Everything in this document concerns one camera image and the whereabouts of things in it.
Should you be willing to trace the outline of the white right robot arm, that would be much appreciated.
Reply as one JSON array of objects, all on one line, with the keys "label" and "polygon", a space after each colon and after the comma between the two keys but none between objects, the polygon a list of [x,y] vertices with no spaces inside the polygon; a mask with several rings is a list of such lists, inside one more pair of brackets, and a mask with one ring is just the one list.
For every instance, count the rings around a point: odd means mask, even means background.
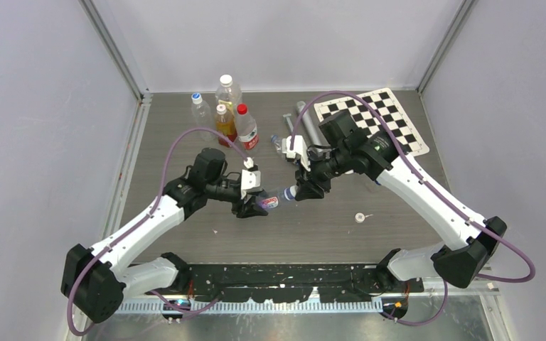
[{"label": "white right robot arm", "polygon": [[441,237],[441,242],[419,249],[393,249],[376,266],[378,284],[396,291],[414,278],[440,277],[457,288],[467,288],[497,248],[497,241],[479,228],[498,236],[507,230],[499,217],[485,218],[467,208],[431,178],[385,131],[366,134],[341,110],[324,119],[319,128],[329,143],[322,158],[309,155],[302,136],[284,139],[282,150],[296,160],[297,201],[322,199],[331,179],[353,171],[391,190],[413,208]]}]

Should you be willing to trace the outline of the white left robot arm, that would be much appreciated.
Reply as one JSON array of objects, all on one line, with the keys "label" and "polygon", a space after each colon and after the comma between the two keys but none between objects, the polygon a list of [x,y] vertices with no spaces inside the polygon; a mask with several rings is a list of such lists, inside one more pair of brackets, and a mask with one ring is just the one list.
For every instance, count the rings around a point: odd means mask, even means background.
[{"label": "white left robot arm", "polygon": [[192,271],[180,256],[166,252],[144,264],[133,265],[133,261],[209,200],[230,203],[238,218],[267,215],[255,197],[261,190],[260,171],[254,160],[245,159],[236,179],[224,173],[227,165],[221,150],[204,148],[193,165],[165,184],[131,222],[91,247],[72,247],[65,258],[60,288],[68,304],[93,323],[102,323],[130,298],[160,288],[173,294],[187,291]]}]

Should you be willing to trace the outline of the clear bottle pink label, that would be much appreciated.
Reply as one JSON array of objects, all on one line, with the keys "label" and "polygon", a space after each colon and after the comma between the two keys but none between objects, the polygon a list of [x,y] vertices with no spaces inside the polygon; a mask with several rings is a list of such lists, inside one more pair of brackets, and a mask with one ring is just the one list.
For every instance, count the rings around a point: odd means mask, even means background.
[{"label": "clear bottle pink label", "polygon": [[295,198],[291,200],[288,197],[288,188],[277,188],[270,191],[265,191],[259,194],[257,197],[257,204],[266,211],[272,211],[295,201]]}]

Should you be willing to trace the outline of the white bottle cap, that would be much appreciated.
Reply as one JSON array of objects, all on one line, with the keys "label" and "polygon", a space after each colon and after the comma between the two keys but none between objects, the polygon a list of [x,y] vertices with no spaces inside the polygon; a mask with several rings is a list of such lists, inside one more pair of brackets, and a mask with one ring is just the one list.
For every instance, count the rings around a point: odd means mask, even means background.
[{"label": "white bottle cap", "polygon": [[293,200],[295,197],[296,197],[296,194],[297,194],[297,186],[296,185],[293,185],[291,187],[288,188],[288,197]]},{"label": "white bottle cap", "polygon": [[355,221],[357,223],[363,223],[366,219],[366,215],[364,215],[362,212],[358,212],[355,214],[355,217],[354,217]]}]

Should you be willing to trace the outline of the Pepsi label clear bottle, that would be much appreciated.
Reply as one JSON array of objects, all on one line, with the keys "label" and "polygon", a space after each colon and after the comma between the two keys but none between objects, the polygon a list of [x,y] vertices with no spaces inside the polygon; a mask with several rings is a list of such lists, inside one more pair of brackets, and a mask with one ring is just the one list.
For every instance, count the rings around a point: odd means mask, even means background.
[{"label": "Pepsi label clear bottle", "polygon": [[287,155],[287,138],[279,137],[278,135],[274,134],[271,136],[271,144],[275,148],[275,151],[277,154],[285,161],[290,163],[299,163],[301,159],[301,152],[302,148],[304,147],[304,142],[302,140],[298,140],[295,143],[295,153],[288,156]]}]

